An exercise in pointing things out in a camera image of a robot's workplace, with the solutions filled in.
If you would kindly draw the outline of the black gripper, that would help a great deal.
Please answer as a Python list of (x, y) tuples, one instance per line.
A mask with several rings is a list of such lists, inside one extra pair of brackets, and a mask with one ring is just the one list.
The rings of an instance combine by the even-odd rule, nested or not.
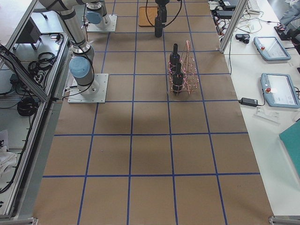
[(161, 10), (161, 21), (163, 23), (167, 20), (167, 10), (166, 5), (170, 2), (170, 0), (155, 0), (157, 3), (158, 10)]

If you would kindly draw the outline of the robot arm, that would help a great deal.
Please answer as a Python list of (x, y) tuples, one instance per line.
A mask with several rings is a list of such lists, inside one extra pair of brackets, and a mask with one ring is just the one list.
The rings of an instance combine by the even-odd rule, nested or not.
[(97, 89), (94, 79), (93, 57), (94, 50), (86, 40), (74, 6), (95, 3), (94, 0), (41, 0), (40, 3), (48, 10), (54, 11), (63, 30), (71, 42), (73, 57), (69, 63), (69, 70), (77, 82), (79, 93), (88, 95)]
[[(155, 33), (158, 35), (167, 23), (167, 8), (168, 0), (157, 0), (156, 7), (150, 7), (148, 4), (139, 8), (139, 26), (154, 27)], [(82, 17), (84, 26), (88, 31), (96, 32), (113, 32), (115, 31), (117, 15), (110, 15), (106, 10), (104, 0), (87, 3), (85, 12)]]

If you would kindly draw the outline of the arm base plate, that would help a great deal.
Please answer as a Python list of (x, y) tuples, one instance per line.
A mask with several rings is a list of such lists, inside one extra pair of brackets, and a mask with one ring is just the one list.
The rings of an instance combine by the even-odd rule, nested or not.
[(109, 33), (116, 30), (117, 15), (107, 14), (102, 17), (99, 14), (87, 14), (87, 20), (87, 32)]
[(70, 104), (104, 104), (107, 94), (107, 85), (109, 74), (95, 74), (94, 81), (91, 86), (77, 86), (76, 80), (73, 78), (72, 86), (76, 86), (70, 90), (70, 97), (67, 102)]

